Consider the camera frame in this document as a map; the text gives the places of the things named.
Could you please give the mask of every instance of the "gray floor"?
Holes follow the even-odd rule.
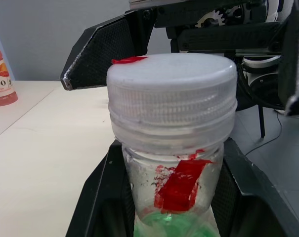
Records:
[[[279,115],[279,119],[282,123],[281,136],[247,157],[265,172],[299,219],[299,119],[282,115]],[[243,153],[279,134],[280,124],[273,110],[264,108],[264,120],[266,136],[261,139],[257,106],[237,112],[231,137]]]

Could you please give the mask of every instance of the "robotic arm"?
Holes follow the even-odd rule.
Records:
[[[66,90],[106,86],[112,59],[145,55],[153,28],[166,28],[171,52],[224,53],[236,62],[240,89],[254,103],[299,115],[299,0],[282,22],[275,20],[284,0],[131,2],[135,9],[84,31],[61,75]],[[243,73],[244,57],[271,56],[281,56],[276,105],[254,95]]]

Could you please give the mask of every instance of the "white table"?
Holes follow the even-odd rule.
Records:
[[[114,141],[107,89],[15,82],[0,108],[0,237],[65,236],[87,177]]]

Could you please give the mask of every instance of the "black metal leg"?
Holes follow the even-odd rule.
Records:
[[[266,135],[266,132],[264,130],[263,107],[258,105],[258,111],[259,111],[259,122],[260,122],[261,138],[264,138],[265,135]]]

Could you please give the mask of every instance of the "black cable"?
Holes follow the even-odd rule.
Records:
[[[280,122],[278,112],[276,112],[276,113],[277,113],[277,119],[278,119],[279,124],[280,124],[280,132],[279,132],[279,135],[276,136],[275,138],[271,139],[270,141],[268,141],[268,142],[266,142],[266,143],[263,143],[263,144],[261,144],[260,146],[255,147],[255,148],[253,148],[252,150],[248,151],[248,152],[245,154],[245,156],[249,155],[249,153],[253,152],[254,150],[257,150],[258,148],[263,147],[264,145],[267,145],[268,143],[277,140],[277,139],[281,136],[281,133],[282,133],[282,123]]]

